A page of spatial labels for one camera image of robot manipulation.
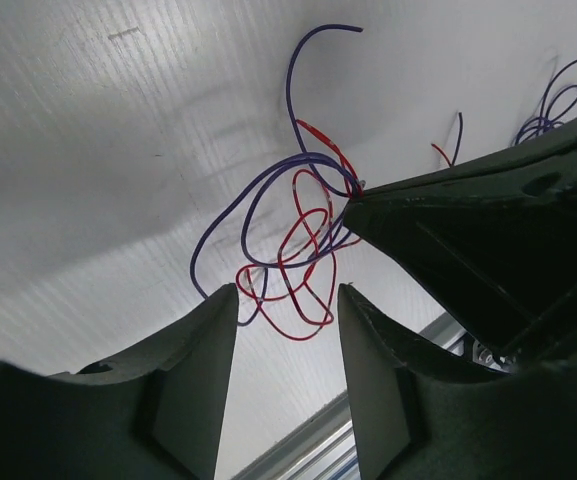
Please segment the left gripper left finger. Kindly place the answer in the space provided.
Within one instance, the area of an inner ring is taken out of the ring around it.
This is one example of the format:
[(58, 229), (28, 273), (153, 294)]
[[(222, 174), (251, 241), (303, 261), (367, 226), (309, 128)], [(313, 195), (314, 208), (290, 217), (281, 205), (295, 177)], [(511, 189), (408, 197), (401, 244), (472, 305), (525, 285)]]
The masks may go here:
[(237, 333), (227, 284), (77, 373), (0, 360), (0, 479), (211, 479)]

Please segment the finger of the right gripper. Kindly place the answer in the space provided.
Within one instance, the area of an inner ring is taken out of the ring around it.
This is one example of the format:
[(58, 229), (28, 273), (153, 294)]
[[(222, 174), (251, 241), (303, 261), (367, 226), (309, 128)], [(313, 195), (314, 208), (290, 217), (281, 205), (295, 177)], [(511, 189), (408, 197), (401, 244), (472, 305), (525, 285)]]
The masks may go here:
[(345, 224), (490, 349), (556, 341), (577, 329), (577, 118), (370, 189)]

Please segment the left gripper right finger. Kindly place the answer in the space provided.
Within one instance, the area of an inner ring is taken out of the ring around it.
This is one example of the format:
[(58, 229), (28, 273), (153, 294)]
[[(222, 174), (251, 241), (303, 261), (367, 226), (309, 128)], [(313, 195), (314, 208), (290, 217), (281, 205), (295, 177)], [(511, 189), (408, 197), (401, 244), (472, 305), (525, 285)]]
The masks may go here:
[(577, 479), (577, 363), (503, 373), (337, 298), (363, 478)]

